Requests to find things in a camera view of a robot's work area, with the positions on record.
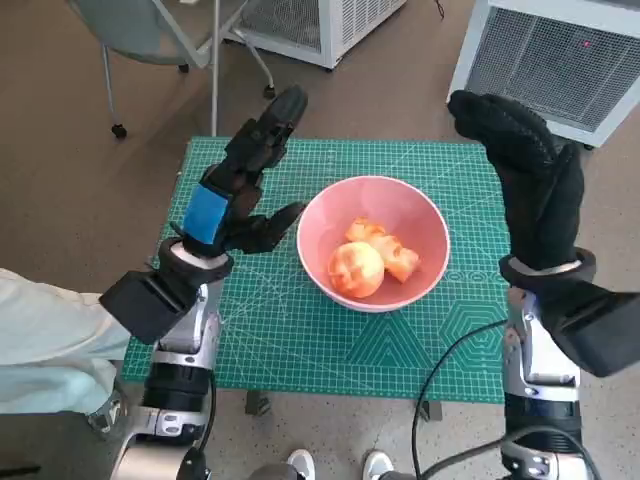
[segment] white machine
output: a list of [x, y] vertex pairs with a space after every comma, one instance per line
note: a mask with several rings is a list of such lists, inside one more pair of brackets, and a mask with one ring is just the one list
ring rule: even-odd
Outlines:
[[640, 0], [477, 0], [451, 83], [599, 147], [640, 101]]
[[[240, 28], [258, 48], [333, 70], [407, 0], [250, 0]], [[240, 41], [231, 32], [227, 39]]]

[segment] wire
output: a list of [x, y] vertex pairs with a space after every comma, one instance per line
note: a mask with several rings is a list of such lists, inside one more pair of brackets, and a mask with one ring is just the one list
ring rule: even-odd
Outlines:
[[568, 434], [564, 430], [561, 430], [555, 427], [549, 427], [546, 425], [522, 428], [508, 435], [504, 435], [500, 439], [494, 440], [493, 442], [488, 442], [488, 443], [485, 443], [484, 445], [470, 448], [469, 450], [465, 450], [464, 452], [458, 453], [457, 455], [453, 455], [449, 458], [445, 458], [444, 460], [441, 460], [435, 465], [429, 467], [418, 478], [420, 478], [420, 480], [427, 480], [433, 477], [436, 473], [440, 472], [441, 470], [444, 470], [447, 467], [450, 467], [451, 465], [462, 462], [464, 460], [468, 460], [477, 455], [488, 452], [489, 450], [493, 450], [494, 448], [500, 446], [504, 442], [516, 442], [521, 438], [526, 437], [527, 435], [530, 435], [532, 433], [539, 433], [539, 432], [555, 433], [556, 435], [561, 435], [565, 437], [567, 440], [573, 443], [573, 445], [580, 451], [580, 454], [584, 457], [584, 460], [587, 466], [591, 470], [593, 479], [602, 480], [602, 476], [600, 475], [600, 472], [598, 471], [598, 468], [596, 467], [596, 464], [594, 463], [593, 458], [591, 458], [589, 451], [586, 448], [584, 448], [578, 440], [576, 440], [572, 435]]
[[476, 328], [475, 330], [472, 330], [471, 332], [469, 332], [469, 333], [463, 335], [462, 337], [460, 337], [458, 340], [456, 340], [453, 343], [453, 345], [451, 345], [449, 347], [449, 349], [446, 352], [444, 352], [444, 355], [442, 355], [442, 357], [440, 357], [440, 360], [438, 360], [438, 363], [436, 363], [436, 365], [433, 367], [433, 370], [431, 370], [431, 373], [427, 377], [427, 380], [424, 382], [424, 385], [422, 386], [422, 390], [420, 391], [420, 396], [418, 397], [418, 403], [416, 404], [416, 410], [415, 410], [415, 412], [413, 414], [413, 423], [411, 424], [411, 455], [413, 457], [413, 468], [415, 470], [417, 479], [420, 478], [420, 472], [422, 471], [422, 469], [420, 468], [420, 459], [418, 458], [418, 446], [417, 446], [417, 440], [416, 440], [417, 436], [418, 436], [418, 420], [420, 419], [420, 408], [422, 408], [422, 402], [424, 402], [424, 397], [427, 394], [427, 389], [431, 385], [431, 382], [433, 381], [434, 377], [436, 376], [436, 373], [438, 373], [438, 370], [440, 369], [442, 364], [445, 362], [445, 360], [447, 358], [449, 358], [449, 355], [451, 355], [451, 353], [462, 342], [464, 342], [465, 340], [467, 340], [467, 339], [469, 339], [469, 338], [471, 338], [471, 337], [473, 337], [475, 335], [478, 335], [479, 333], [485, 332], [487, 330], [491, 330], [493, 328], [502, 327], [506, 323], [507, 323], [506, 320], [501, 320], [499, 322], [490, 323], [489, 325], [484, 325], [483, 327]]
[[598, 471], [598, 468], [596, 467], [596, 464], [593, 461], [593, 458], [589, 454], [589, 451], [578, 440], [576, 440], [572, 435], [568, 434], [564, 430], [551, 427], [551, 426], [545, 426], [545, 425], [522, 428], [508, 435], [504, 435], [498, 440], [494, 440], [492, 442], [488, 442], [483, 445], [470, 448], [468, 450], [465, 450], [464, 452], [445, 458], [444, 460], [441, 460], [440, 462], [432, 465], [427, 470], [422, 472], [420, 468], [420, 460], [418, 458], [418, 448], [417, 448], [418, 420], [420, 418], [420, 408], [422, 407], [422, 403], [424, 402], [424, 398], [427, 394], [427, 390], [429, 389], [429, 386], [431, 385], [431, 382], [433, 381], [433, 379], [435, 378], [435, 375], [440, 370], [440, 367], [442, 367], [442, 365], [447, 360], [447, 358], [449, 358], [449, 355], [451, 355], [451, 353], [453, 353], [453, 351], [461, 343], [463, 343], [465, 340], [468, 340], [469, 338], [475, 335], [478, 335], [479, 333], [485, 332], [487, 330], [491, 330], [496, 327], [501, 327], [506, 323], [507, 323], [506, 320], [490, 323], [489, 325], [476, 328], [475, 330], [472, 330], [471, 332], [460, 337], [458, 340], [456, 340], [453, 343], [453, 345], [451, 345], [447, 349], [444, 355], [440, 357], [440, 360], [438, 360], [438, 362], [435, 364], [435, 366], [431, 370], [431, 373], [427, 377], [427, 380], [424, 382], [424, 385], [422, 386], [422, 390], [420, 391], [420, 396], [418, 397], [416, 409], [413, 414], [413, 423], [411, 425], [411, 455], [413, 457], [413, 467], [416, 472], [416, 479], [428, 480], [429, 478], [432, 478], [441, 470], [444, 470], [447, 467], [455, 465], [456, 463], [463, 462], [465, 460], [468, 460], [470, 458], [476, 457], [485, 452], [493, 450], [494, 448], [499, 447], [504, 442], [516, 442], [521, 438], [526, 437], [527, 435], [530, 435], [532, 433], [549, 432], [549, 433], [555, 433], [557, 435], [561, 435], [565, 437], [567, 440], [569, 440], [571, 443], [573, 443], [573, 445], [580, 451], [580, 454], [583, 456], [588, 468], [591, 470], [591, 474], [593, 475], [593, 480], [602, 480], [602, 476], [600, 475], [600, 472]]
[[438, 13], [440, 14], [440, 20], [444, 20], [444, 7], [440, 3], [440, 0], [433, 0], [438, 7]]
[[207, 427], [204, 429], [204, 434], [202, 435], [202, 441], [198, 446], [198, 451], [200, 453], [204, 452], [204, 449], [209, 442], [209, 436], [211, 436], [211, 430], [213, 429], [213, 420], [216, 418], [216, 374], [211, 372], [211, 376], [209, 377], [209, 381], [211, 382], [211, 406], [209, 407], [209, 418], [207, 419]]

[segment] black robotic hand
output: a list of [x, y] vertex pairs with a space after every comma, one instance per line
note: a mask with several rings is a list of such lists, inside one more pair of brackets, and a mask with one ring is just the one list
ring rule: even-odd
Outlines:
[[512, 100], [459, 90], [448, 107], [500, 177], [511, 235], [502, 276], [536, 294], [544, 328], [580, 368], [606, 377], [640, 361], [640, 294], [592, 284], [595, 256], [574, 246], [584, 194], [578, 147], [556, 153], [545, 121]]
[[307, 107], [297, 86], [283, 91], [257, 119], [249, 119], [225, 148], [226, 157], [195, 186], [183, 227], [158, 251], [158, 268], [130, 271], [100, 297], [100, 303], [132, 335], [152, 344], [196, 304], [200, 289], [227, 277], [230, 250], [271, 252], [305, 205], [291, 203], [271, 217], [252, 215], [262, 196], [264, 170], [274, 168]]
[[458, 133], [485, 146], [500, 177], [511, 254], [533, 270], [577, 260], [584, 193], [578, 147], [556, 153], [542, 118], [496, 95], [458, 90], [448, 108]]

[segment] table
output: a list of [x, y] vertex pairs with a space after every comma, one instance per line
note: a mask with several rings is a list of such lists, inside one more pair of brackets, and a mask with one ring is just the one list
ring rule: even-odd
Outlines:
[[[173, 194], [168, 222], [181, 222], [203, 171], [224, 155], [227, 138], [194, 138]], [[440, 208], [451, 233], [451, 260], [419, 302], [386, 314], [347, 310], [307, 277], [295, 232], [271, 254], [235, 253], [221, 313], [225, 319], [219, 387], [416, 398], [429, 369], [464, 333], [505, 318], [506, 284], [498, 259], [508, 253], [500, 184], [474, 144], [292, 139], [267, 171], [258, 212], [309, 201], [346, 177], [373, 174], [407, 181]], [[463, 344], [437, 375], [433, 401], [501, 403], [501, 331]], [[132, 340], [122, 375], [141, 381], [149, 347]]]

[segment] gray floor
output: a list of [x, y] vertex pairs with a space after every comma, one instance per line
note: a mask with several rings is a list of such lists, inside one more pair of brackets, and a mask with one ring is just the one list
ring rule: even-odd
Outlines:
[[[411, 0], [345, 58], [333, 74], [268, 56], [277, 82], [301, 83], [311, 100], [299, 135], [454, 140], [444, 108], [471, 0], [445, 2], [440, 22]], [[264, 106], [263, 79], [247, 52], [225, 46], [221, 133]], [[35, 280], [100, 291], [152, 254], [189, 137], [207, 131], [207, 77], [116, 59], [116, 100], [130, 138], [109, 132], [97, 43], [59, 1], [0, 3], [0, 265]], [[597, 280], [640, 289], [640, 109], [587, 163], [580, 244], [598, 255]], [[606, 382], [587, 378], [586, 443], [605, 478], [638, 477], [640, 368]], [[215, 478], [244, 478], [306, 446], [318, 479], [357, 479], [364, 453], [387, 450], [408, 471], [406, 401], [274, 395], [273, 413], [247, 418], [239, 392], [221, 394], [210, 443]], [[497, 406], [447, 404], [446, 421], [420, 432], [427, 465], [502, 431]], [[102, 479], [114, 444], [75, 415], [5, 417], [2, 451], [45, 466], [40, 478]], [[493, 479], [487, 455], [438, 478]]]

